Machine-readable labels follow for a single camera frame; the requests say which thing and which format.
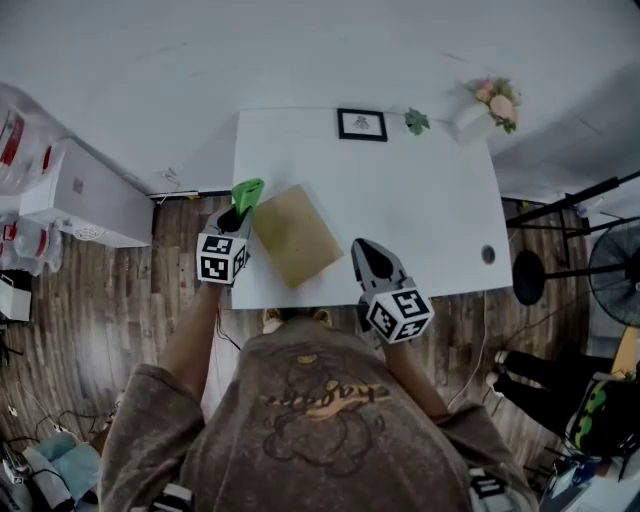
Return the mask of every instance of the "wire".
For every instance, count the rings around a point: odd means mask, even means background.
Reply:
[[[42,425],[42,423],[44,423],[45,421],[51,419],[51,416],[49,416],[48,414],[42,418],[38,423],[36,423],[36,428],[33,431],[33,437],[37,438],[38,437],[38,427],[40,425]]]
[[[92,423],[91,423],[91,426],[89,427],[88,433],[89,433],[89,434],[94,434],[94,435],[96,435],[96,434],[99,434],[99,433],[100,433],[100,432],[96,432],[95,430],[93,430],[93,428],[94,428],[94,427],[95,427],[95,425],[96,425],[96,421],[98,421],[100,418],[106,418],[106,417],[107,417],[107,416],[105,416],[105,415],[79,414],[79,413],[77,413],[77,412],[75,412],[75,411],[73,411],[73,410],[71,410],[71,409],[68,409],[68,410],[66,410],[66,411],[62,412],[62,413],[60,414],[60,416],[58,416],[58,420],[57,420],[58,425],[64,426],[64,425],[62,425],[62,423],[60,422],[60,420],[62,419],[62,417],[63,417],[65,414],[73,414],[73,415],[76,417],[76,419],[84,418],[84,419],[90,419],[90,420],[93,420],[93,421],[92,421]]]
[[[223,339],[225,341],[228,341],[229,343],[231,343],[234,347],[236,347],[238,349],[238,351],[241,351],[242,349],[240,348],[240,346],[231,339],[231,337],[224,331],[224,329],[222,329],[222,320],[221,320],[221,315],[222,311],[220,310],[220,306],[218,305],[218,314],[216,316],[216,327],[215,327],[215,333],[218,335],[218,337],[220,339]]]
[[[467,388],[469,387],[469,384],[471,384],[471,381],[476,376],[476,373],[478,373],[478,370],[480,369],[480,365],[482,364],[482,356],[484,355],[484,347],[487,344],[487,340],[489,339],[489,329],[487,328],[487,292],[483,292],[483,297],[484,297],[484,312],[483,312],[484,337],[482,338],[482,345],[480,345],[480,353],[478,354],[478,363],[476,364],[476,367],[473,369],[473,372],[471,372],[471,376],[467,380],[467,383],[449,401],[449,403],[447,404],[447,409],[450,409],[451,408],[451,404],[453,404],[453,402],[455,402],[458,399],[458,397],[461,396],[462,393],[464,393],[467,390]]]
[[[22,437],[16,437],[14,439],[9,439],[8,441],[5,441],[8,444],[11,443],[17,443],[18,441],[34,441],[36,443],[40,442],[40,439],[35,439],[34,437],[29,437],[29,436],[22,436]]]
[[[169,183],[173,183],[176,186],[176,188],[174,188],[172,192],[168,192],[167,195],[162,198],[162,201],[158,203],[158,206],[162,206],[164,202],[167,200],[167,197],[169,197],[172,194],[175,194],[180,188],[180,181],[175,177],[175,172],[173,171],[173,169],[169,167],[167,170],[169,171],[170,174],[164,174],[163,176]]]
[[[18,390],[18,386],[20,386],[20,387],[24,390],[24,392],[25,392],[27,395],[29,395],[31,398],[33,398],[33,399],[36,401],[36,403],[38,404],[38,407],[40,407],[40,409],[42,409],[42,412],[43,412],[43,413],[45,413],[49,418],[51,418],[51,416],[49,415],[49,413],[47,412],[47,410],[46,410],[44,407],[42,407],[42,404],[41,404],[40,402],[38,402],[38,399],[37,399],[35,396],[33,396],[33,395],[31,394],[31,392],[30,392],[27,388],[25,388],[25,387],[22,385],[22,382],[20,382],[19,380],[18,380],[18,381],[16,381],[16,391],[18,391],[18,393],[20,393],[20,391]]]

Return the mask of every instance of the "pink flower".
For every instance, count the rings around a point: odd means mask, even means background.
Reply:
[[[493,97],[489,102],[489,108],[496,116],[503,119],[514,119],[516,115],[513,103],[511,103],[509,98],[502,96],[501,94]]]
[[[480,89],[484,89],[487,92],[492,92],[493,87],[493,82],[491,80],[483,80],[480,82]]]
[[[476,93],[476,99],[478,101],[481,101],[482,103],[489,103],[489,100],[491,99],[491,93],[486,89],[480,89]]]

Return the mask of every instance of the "electric fan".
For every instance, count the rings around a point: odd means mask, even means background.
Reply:
[[[609,228],[596,242],[588,268],[547,274],[540,258],[522,251],[513,265],[513,288],[518,300],[540,300],[547,279],[589,276],[591,291],[611,318],[640,326],[640,221]]]

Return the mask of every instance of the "picture frame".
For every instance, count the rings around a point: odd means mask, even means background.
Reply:
[[[384,113],[373,110],[338,109],[338,137],[387,142]]]

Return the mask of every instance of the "shoe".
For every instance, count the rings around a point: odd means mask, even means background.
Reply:
[[[493,393],[496,396],[504,397],[504,395],[499,391],[496,391],[496,388],[495,388],[496,382],[498,382],[499,378],[500,378],[500,374],[498,372],[489,372],[485,377],[484,381],[487,383],[487,386],[491,388],[491,391],[493,391]]]
[[[511,351],[509,350],[498,350],[493,356],[493,360],[496,362],[496,364],[504,364],[510,352]]]
[[[311,318],[313,318],[316,322],[320,322],[325,327],[331,327],[333,325],[333,321],[331,320],[331,313],[329,310],[324,308],[317,308],[311,310]]]
[[[267,308],[262,311],[263,327],[272,320],[280,320],[282,322],[282,311],[280,311],[278,308]]]

